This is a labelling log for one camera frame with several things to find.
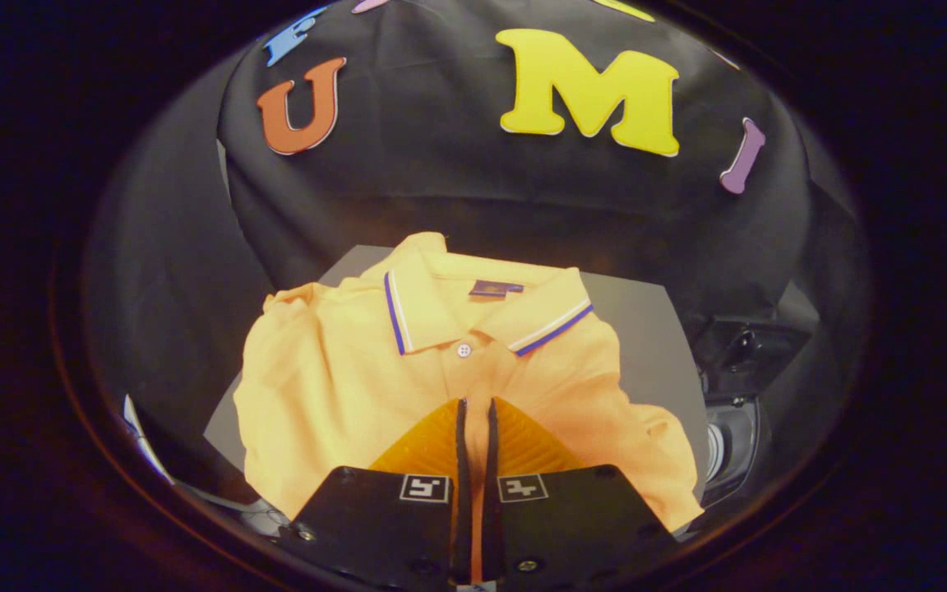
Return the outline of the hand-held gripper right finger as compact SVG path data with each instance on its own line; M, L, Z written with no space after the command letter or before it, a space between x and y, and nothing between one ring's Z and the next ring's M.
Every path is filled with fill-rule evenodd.
M482 576L500 587L608 587L677 553L615 465L587 465L510 402L490 405Z

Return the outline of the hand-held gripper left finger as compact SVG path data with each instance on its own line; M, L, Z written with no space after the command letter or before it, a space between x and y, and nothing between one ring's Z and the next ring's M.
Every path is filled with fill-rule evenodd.
M279 530L281 548L364 587L469 581L471 494L465 400L419 420L371 467L328 473Z

